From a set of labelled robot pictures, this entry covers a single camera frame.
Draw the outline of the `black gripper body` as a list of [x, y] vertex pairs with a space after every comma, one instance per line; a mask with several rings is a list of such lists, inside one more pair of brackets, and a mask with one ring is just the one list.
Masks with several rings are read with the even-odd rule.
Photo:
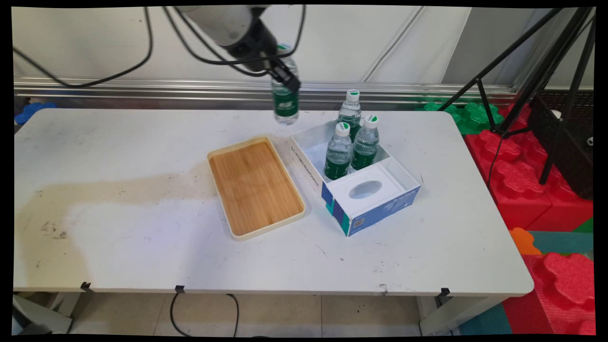
[[224, 22], [222, 33], [226, 35], [222, 48], [234, 57], [233, 61], [224, 61], [224, 65], [245, 75], [286, 70], [282, 58], [271, 58], [278, 56], [278, 44], [263, 22]]

